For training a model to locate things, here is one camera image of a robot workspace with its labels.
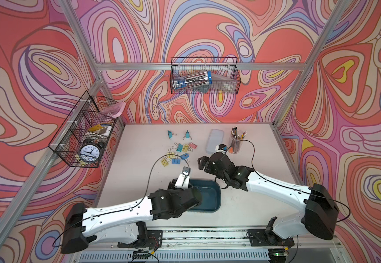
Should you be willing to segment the dark teal storage tray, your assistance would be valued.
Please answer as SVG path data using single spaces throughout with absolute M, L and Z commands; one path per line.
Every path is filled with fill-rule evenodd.
M 213 180 L 190 179 L 189 185 L 197 189 L 202 197 L 200 205 L 189 208 L 188 211 L 198 213 L 214 213 L 221 206 L 221 189 Z

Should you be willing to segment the pink binder clip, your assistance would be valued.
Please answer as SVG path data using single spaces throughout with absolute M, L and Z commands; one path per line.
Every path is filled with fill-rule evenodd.
M 189 147 L 193 150 L 195 150 L 198 146 L 196 144 L 194 144 L 193 142 L 190 142 L 189 144 Z

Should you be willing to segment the blue binder clip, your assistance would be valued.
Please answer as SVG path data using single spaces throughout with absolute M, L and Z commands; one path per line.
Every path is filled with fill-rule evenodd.
M 181 164 L 181 158 L 177 155 L 172 156 L 171 158 L 171 164 Z
M 180 158 L 183 159 L 183 160 L 187 160 L 189 158 L 189 154 L 188 153 L 184 153 L 184 154 L 180 155 Z

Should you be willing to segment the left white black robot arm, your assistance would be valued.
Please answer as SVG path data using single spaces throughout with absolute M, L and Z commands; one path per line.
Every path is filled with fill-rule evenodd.
M 142 199 L 103 208 L 77 203 L 65 220 L 61 253 L 83 251 L 92 242 L 134 243 L 138 241 L 139 222 L 178 218 L 201 203 L 202 194 L 193 187 L 158 189 Z

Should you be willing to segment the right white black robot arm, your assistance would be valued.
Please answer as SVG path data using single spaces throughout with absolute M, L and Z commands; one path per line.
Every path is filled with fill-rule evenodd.
M 224 181 L 227 186 L 246 192 L 263 194 L 297 210 L 284 218 L 272 217 L 264 236 L 269 244 L 278 244 L 293 236 L 309 233 L 322 240 L 332 240 L 339 209 L 328 190 L 320 185 L 312 187 L 290 184 L 263 175 L 244 165 L 235 165 L 221 151 L 198 159 L 201 171 Z

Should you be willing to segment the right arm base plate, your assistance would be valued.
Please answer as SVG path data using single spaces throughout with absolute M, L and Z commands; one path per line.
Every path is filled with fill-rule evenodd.
M 288 247 L 294 246 L 292 237 L 282 239 L 271 231 L 266 229 L 249 229 L 247 237 L 252 247 Z

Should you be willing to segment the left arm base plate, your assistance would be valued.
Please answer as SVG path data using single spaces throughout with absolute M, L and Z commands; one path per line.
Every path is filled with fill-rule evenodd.
M 149 230 L 146 233 L 139 234 L 138 240 L 131 243 L 118 243 L 118 248 L 149 248 L 158 249 L 161 247 L 163 242 L 163 231 L 162 230 Z

